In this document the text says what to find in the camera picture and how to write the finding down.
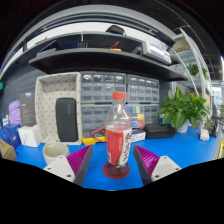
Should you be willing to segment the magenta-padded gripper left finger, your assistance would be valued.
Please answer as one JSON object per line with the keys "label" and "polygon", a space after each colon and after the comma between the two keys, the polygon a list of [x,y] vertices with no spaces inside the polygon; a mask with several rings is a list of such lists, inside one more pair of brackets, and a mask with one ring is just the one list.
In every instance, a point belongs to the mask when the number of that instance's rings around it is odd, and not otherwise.
{"label": "magenta-padded gripper left finger", "polygon": [[68,156],[60,155],[47,165],[44,170],[81,186],[92,156],[93,146],[88,145]]}

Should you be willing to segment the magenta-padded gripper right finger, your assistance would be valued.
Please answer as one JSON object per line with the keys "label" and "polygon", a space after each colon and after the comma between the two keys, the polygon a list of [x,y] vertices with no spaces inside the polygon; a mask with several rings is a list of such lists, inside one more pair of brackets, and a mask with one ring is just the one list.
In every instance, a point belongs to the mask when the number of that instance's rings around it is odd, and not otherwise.
{"label": "magenta-padded gripper right finger", "polygon": [[138,145],[134,146],[133,155],[137,162],[143,185],[148,185],[181,169],[167,155],[159,157]]}

